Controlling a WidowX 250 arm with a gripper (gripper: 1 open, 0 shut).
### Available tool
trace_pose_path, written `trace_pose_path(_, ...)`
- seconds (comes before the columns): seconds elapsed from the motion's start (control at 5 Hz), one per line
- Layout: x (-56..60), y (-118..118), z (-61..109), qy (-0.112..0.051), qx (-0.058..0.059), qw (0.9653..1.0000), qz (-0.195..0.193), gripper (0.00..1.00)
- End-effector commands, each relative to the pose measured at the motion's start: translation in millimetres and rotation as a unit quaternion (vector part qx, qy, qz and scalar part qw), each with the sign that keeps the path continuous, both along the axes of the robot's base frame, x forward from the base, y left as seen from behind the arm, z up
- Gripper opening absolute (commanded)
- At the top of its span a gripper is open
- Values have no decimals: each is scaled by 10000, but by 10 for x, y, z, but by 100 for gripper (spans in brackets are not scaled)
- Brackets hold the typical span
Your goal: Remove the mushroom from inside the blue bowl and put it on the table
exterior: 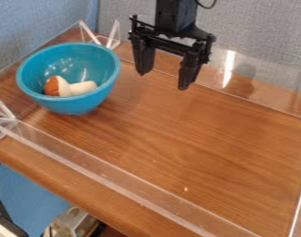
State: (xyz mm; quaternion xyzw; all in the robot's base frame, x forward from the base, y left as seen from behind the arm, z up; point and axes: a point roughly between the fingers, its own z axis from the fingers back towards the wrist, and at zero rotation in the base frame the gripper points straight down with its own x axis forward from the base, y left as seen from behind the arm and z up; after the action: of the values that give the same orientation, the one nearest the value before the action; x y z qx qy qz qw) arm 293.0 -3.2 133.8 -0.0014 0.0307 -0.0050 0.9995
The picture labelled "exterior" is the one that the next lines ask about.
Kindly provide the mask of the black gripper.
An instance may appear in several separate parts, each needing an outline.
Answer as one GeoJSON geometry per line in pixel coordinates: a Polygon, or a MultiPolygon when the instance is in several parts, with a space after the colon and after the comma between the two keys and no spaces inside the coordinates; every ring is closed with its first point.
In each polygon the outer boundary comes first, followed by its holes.
{"type": "Polygon", "coordinates": [[[128,19],[128,40],[138,73],[143,75],[151,71],[158,49],[183,56],[178,89],[186,90],[195,81],[202,64],[210,61],[215,36],[197,27],[194,13],[157,13],[152,23],[138,14],[128,19]]]}

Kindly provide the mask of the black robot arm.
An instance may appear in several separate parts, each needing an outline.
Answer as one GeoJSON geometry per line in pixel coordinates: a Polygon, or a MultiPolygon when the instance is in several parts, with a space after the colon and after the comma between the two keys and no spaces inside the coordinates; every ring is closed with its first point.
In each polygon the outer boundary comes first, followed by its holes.
{"type": "Polygon", "coordinates": [[[154,67],[155,52],[163,50],[182,56],[178,89],[186,90],[195,82],[203,64],[210,62],[215,36],[195,26],[198,0],[157,0],[155,23],[148,24],[134,14],[128,19],[128,40],[132,46],[135,69],[140,75],[154,67]]]}

